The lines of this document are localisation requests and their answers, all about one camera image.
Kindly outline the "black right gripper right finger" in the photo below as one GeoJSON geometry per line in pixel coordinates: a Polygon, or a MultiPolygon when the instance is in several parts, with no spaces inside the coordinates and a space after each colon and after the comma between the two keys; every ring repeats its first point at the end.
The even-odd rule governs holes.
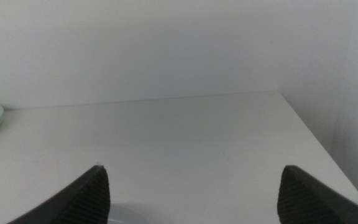
{"type": "Polygon", "coordinates": [[[298,166],[285,166],[277,200],[281,223],[358,224],[358,205],[298,166]]]}

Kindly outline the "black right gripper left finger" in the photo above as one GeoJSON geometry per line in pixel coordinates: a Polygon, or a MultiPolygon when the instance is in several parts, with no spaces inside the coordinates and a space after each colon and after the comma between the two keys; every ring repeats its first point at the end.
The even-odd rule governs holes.
{"type": "Polygon", "coordinates": [[[12,223],[105,224],[110,204],[108,173],[104,166],[98,165],[12,223]]]}

